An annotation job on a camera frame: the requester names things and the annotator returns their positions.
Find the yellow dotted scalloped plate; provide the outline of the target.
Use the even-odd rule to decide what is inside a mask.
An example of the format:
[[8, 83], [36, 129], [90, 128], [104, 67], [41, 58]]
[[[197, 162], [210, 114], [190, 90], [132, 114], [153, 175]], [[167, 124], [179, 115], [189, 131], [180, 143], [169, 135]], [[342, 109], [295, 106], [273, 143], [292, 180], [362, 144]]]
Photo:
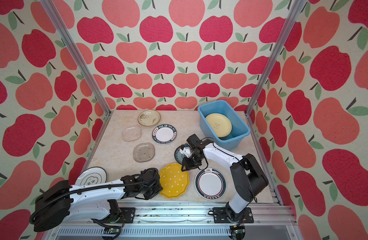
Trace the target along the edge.
[[160, 170], [159, 175], [163, 188], [160, 194], [167, 199], [183, 195], [190, 183], [189, 173], [182, 172], [182, 166], [177, 163], [166, 165]]

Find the cream bear plate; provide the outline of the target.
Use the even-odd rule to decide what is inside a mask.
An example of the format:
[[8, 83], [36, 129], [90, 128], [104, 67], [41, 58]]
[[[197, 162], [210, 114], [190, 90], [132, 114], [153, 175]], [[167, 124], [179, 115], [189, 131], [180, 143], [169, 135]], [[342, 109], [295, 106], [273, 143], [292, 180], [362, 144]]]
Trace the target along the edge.
[[209, 114], [206, 116], [206, 121], [218, 138], [224, 138], [232, 131], [232, 123], [225, 115], [219, 113]]

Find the green rim Hao Shi plate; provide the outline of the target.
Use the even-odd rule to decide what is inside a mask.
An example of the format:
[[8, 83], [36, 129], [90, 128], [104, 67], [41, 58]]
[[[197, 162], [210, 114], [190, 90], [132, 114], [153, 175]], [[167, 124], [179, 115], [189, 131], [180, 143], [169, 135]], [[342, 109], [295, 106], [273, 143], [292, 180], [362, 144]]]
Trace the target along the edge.
[[153, 140], [158, 144], [169, 144], [177, 137], [177, 130], [174, 126], [162, 124], [154, 128], [152, 132]]

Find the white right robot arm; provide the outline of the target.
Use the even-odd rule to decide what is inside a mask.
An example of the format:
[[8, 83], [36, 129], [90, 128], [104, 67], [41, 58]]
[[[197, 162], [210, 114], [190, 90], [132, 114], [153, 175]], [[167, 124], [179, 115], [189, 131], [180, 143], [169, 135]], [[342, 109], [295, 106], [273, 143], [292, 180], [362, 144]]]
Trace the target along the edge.
[[199, 169], [202, 161], [214, 161], [230, 170], [236, 194], [226, 204], [229, 222], [243, 222], [245, 209], [264, 190], [269, 180], [252, 154], [238, 155], [218, 146], [212, 138], [199, 139], [193, 134], [176, 149], [182, 156], [182, 171]]

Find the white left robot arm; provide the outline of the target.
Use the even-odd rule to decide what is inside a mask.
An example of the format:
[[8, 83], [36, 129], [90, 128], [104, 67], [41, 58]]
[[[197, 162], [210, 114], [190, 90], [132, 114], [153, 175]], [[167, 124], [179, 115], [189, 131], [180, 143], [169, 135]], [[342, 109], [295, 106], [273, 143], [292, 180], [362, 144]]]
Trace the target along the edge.
[[126, 222], [118, 201], [127, 198], [150, 200], [162, 191], [159, 171], [149, 168], [139, 174], [96, 185], [70, 185], [61, 181], [36, 199], [29, 218], [35, 232], [45, 232], [63, 222], [91, 219], [105, 226]]

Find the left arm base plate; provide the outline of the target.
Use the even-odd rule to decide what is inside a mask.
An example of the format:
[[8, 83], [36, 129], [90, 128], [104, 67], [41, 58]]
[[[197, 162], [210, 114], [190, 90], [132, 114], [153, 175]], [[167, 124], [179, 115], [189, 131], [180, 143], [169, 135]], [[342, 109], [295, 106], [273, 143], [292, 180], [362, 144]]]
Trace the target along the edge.
[[110, 209], [110, 213], [102, 220], [92, 219], [101, 224], [132, 224], [134, 221], [135, 208]]

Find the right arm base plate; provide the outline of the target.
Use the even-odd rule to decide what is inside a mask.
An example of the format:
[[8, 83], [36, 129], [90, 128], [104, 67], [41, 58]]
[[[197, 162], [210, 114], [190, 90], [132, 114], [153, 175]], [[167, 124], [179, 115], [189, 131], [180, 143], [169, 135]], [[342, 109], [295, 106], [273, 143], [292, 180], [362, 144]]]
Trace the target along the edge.
[[208, 215], [214, 218], [215, 224], [253, 224], [255, 222], [251, 208], [245, 208], [240, 213], [235, 213], [231, 208], [213, 208]]

